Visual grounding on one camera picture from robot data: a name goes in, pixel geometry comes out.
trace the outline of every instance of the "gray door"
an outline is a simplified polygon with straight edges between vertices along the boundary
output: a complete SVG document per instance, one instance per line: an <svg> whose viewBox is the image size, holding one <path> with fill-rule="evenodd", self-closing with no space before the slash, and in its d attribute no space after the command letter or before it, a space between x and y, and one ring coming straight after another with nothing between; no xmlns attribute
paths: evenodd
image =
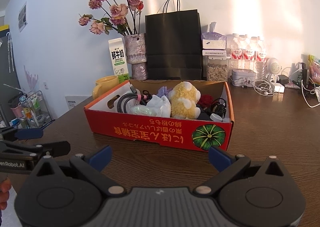
<svg viewBox="0 0 320 227"><path fill-rule="evenodd" d="M16 89L12 89L7 86L4 86L3 84L5 83L16 88L20 88L20 85L19 85L16 71L14 72L12 71L12 66L11 66L11 73L9 73L8 46L7 46L8 37L7 36L1 37L1 40L3 43L0 46L0 105L1 105L0 110L3 113L2 116L4 117L5 122L7 123L15 118L15 115L13 114L12 110L8 106L8 101L9 99L18 95L19 91Z"/></svg>

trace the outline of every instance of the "wooden table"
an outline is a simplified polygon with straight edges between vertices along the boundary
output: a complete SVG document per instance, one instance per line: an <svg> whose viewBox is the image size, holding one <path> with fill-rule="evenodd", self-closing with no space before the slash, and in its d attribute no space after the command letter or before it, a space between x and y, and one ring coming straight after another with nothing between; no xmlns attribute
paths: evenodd
<svg viewBox="0 0 320 227"><path fill-rule="evenodd" d="M320 107L311 109L294 89L273 97L259 96L252 88L230 86L235 115L228 152L244 153L252 160L277 155L286 165L306 199L301 227L320 226ZM207 153L162 147L93 134L84 115L87 99L44 130L39 141L67 140L71 152L89 154L109 144L111 163L103 170L127 189L134 186L190 186L216 174ZM22 176L10 176L19 190Z"/></svg>

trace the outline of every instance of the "white milk carton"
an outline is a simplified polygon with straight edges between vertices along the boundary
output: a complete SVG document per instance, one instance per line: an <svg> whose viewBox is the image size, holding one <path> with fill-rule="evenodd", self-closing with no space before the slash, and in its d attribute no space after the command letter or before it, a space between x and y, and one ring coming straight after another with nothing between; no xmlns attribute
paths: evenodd
<svg viewBox="0 0 320 227"><path fill-rule="evenodd" d="M113 72L118 76L119 82L122 83L129 79L127 59L125 57L122 38L109 40L109 49Z"/></svg>

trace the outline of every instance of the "pumpkin illustration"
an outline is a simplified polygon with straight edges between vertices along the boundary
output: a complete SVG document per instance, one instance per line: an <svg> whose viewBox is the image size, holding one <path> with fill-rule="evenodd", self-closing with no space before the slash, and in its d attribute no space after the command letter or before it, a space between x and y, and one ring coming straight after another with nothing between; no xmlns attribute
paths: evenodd
<svg viewBox="0 0 320 227"><path fill-rule="evenodd" d="M200 126L192 133L193 143L203 150L209 150L213 145L221 146L225 137L223 128L213 124Z"/></svg>

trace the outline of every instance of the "bag handle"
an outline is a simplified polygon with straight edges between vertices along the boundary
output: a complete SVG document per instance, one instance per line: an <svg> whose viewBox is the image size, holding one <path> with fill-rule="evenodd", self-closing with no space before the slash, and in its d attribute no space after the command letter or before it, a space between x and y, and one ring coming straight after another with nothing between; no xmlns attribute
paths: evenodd
<svg viewBox="0 0 320 227"><path fill-rule="evenodd" d="M162 13L163 13L163 14L164 14L165 5L167 5L167 8L166 8L165 12L166 12L166 13L168 12L169 1L170 1L170 0L167 0L167 2L164 3L163 10L162 10ZM177 11L180 11L180 0L177 0Z"/></svg>

